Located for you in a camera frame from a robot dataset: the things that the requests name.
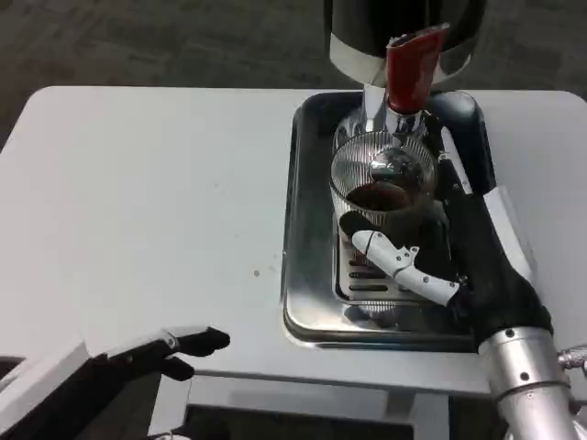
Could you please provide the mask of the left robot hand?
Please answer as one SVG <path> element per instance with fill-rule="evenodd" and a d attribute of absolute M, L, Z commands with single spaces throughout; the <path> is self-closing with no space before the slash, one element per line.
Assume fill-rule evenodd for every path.
<path fill-rule="evenodd" d="M 162 328 L 96 356 L 76 341 L 1 379 L 4 439 L 73 439 L 133 380 L 153 373 L 187 381 L 195 369 L 179 358 L 208 357 L 228 347 L 212 326 Z"/>

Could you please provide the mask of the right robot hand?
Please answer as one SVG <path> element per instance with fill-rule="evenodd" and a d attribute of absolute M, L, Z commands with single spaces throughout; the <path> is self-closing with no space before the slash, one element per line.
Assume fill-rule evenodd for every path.
<path fill-rule="evenodd" d="M 551 317 L 533 285 L 524 251 L 504 244 L 516 237 L 511 222 L 495 222 L 489 196 L 473 191 L 452 135 L 443 128 L 439 137 L 442 148 L 437 155 L 415 137 L 387 132 L 361 135 L 341 147 L 331 169 L 350 164 L 368 178 L 358 192 L 386 206 L 391 191 L 398 190 L 408 203 L 384 221 L 375 219 L 375 211 L 349 202 L 337 212 L 339 230 L 397 284 L 449 308 L 468 326 L 477 346 L 508 329 L 528 327 L 551 334 Z M 426 252 L 407 239 L 408 231 L 423 221 L 418 209 L 435 202 L 442 205 L 448 234 L 434 260 L 440 275 L 425 269 Z"/>

